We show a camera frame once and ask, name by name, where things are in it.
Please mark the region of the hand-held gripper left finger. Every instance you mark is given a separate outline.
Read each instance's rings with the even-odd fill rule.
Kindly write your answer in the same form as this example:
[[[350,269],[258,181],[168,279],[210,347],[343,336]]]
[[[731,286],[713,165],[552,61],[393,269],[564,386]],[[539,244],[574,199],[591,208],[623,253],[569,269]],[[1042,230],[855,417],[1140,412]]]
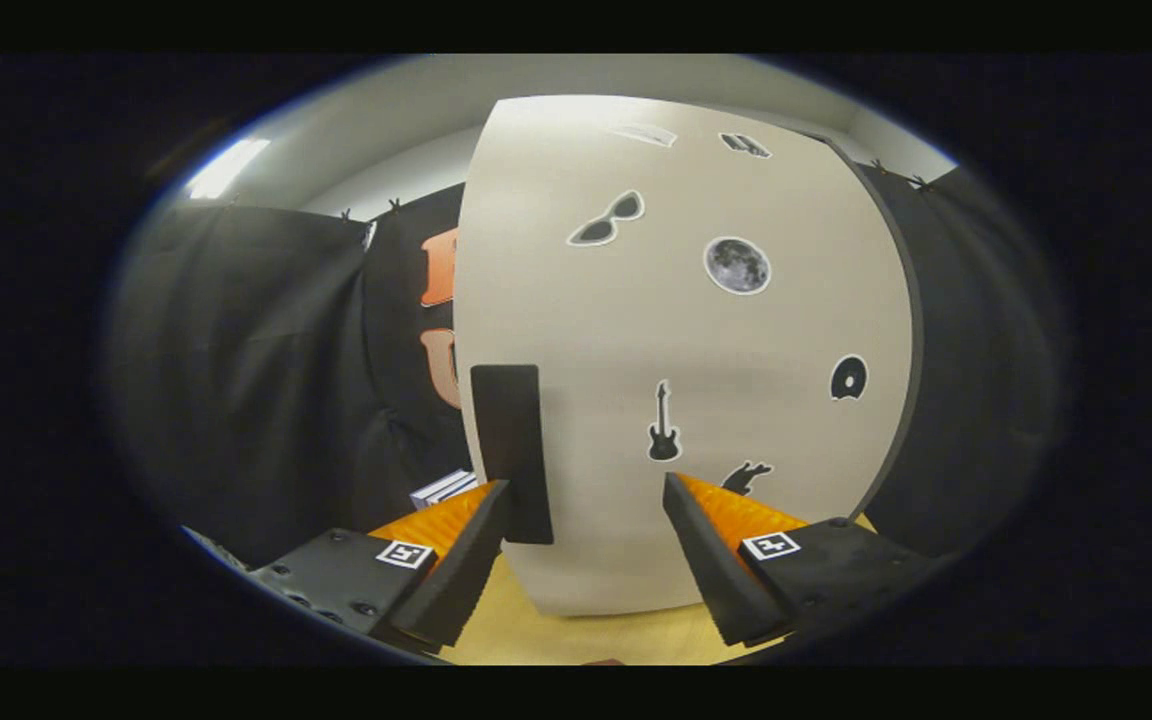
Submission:
[[[488,482],[370,533],[326,530],[251,577],[346,632],[444,650],[476,611],[509,516],[509,482]]]

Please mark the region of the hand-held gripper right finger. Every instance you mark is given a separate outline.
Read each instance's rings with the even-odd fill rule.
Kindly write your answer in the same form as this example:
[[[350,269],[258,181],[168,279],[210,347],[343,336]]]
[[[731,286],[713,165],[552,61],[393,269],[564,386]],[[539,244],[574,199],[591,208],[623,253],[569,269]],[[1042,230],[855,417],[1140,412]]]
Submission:
[[[937,560],[852,520],[808,521],[685,473],[664,511],[723,643],[805,644],[905,600]]]

